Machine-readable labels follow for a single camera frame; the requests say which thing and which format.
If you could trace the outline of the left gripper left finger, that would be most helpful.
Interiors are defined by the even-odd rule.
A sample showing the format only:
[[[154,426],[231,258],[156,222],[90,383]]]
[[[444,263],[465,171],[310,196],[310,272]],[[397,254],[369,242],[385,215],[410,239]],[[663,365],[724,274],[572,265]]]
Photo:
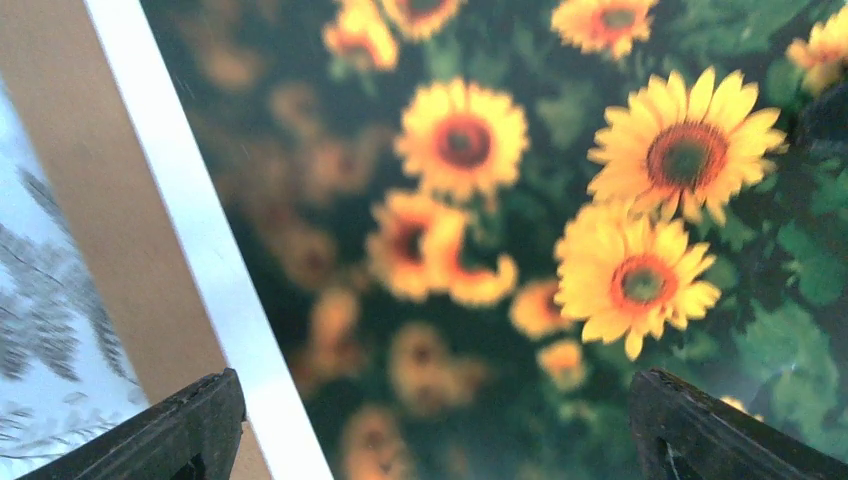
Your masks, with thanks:
[[[23,477],[225,480],[233,471],[245,421],[239,377],[226,368]]]

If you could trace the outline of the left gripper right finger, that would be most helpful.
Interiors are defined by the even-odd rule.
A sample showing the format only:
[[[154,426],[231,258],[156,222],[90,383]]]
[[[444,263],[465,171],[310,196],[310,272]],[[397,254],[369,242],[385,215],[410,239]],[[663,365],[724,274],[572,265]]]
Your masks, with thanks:
[[[645,479],[845,479],[847,464],[662,369],[638,371],[629,425]]]

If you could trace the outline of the sunflower photo print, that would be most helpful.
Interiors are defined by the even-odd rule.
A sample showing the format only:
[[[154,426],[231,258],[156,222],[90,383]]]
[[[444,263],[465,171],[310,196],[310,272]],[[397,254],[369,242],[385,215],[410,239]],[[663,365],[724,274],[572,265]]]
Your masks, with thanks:
[[[337,479],[638,479],[670,371],[847,457],[843,1],[144,1]]]

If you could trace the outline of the brown backing board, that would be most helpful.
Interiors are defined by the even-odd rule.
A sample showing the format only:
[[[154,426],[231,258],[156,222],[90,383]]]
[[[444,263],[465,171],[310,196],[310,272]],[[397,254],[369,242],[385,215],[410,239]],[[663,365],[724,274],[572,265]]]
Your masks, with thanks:
[[[232,370],[211,253],[249,296],[137,1],[5,1],[1,68],[141,387],[158,402]]]

